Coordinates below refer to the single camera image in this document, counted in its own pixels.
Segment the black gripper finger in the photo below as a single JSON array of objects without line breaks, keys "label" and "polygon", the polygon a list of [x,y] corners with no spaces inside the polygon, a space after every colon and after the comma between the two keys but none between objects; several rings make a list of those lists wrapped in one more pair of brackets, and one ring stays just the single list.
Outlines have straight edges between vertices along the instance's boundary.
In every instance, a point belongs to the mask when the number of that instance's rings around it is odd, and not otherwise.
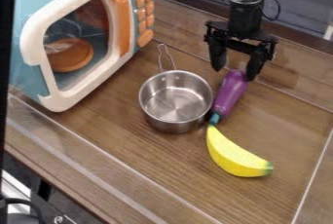
[{"label": "black gripper finger", "polygon": [[254,51],[249,54],[249,60],[245,66],[245,78],[252,81],[256,75],[260,73],[262,66],[264,62],[264,54],[262,51]]},{"label": "black gripper finger", "polygon": [[208,46],[211,66],[215,71],[219,71],[225,63],[225,44],[223,41],[211,38]]}]

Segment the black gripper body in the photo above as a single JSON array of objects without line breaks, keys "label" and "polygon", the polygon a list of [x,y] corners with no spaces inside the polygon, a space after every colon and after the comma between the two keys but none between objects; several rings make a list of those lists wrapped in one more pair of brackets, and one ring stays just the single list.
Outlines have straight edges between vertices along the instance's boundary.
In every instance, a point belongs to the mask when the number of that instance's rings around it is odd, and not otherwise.
[{"label": "black gripper body", "polygon": [[262,0],[229,0],[228,21],[205,22],[204,42],[215,38],[231,49],[249,55],[262,51],[264,60],[272,60],[276,39],[262,31]]}]

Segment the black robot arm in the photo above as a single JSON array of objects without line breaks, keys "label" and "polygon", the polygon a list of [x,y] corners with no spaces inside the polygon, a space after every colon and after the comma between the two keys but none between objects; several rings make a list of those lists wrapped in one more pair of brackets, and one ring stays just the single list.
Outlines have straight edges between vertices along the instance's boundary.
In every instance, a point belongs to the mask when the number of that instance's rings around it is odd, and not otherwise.
[{"label": "black robot arm", "polygon": [[211,66],[219,71],[225,63],[225,50],[247,54],[245,80],[252,81],[268,60],[274,59],[278,39],[262,30],[263,0],[228,0],[228,21],[207,21],[204,42],[208,44]]}]

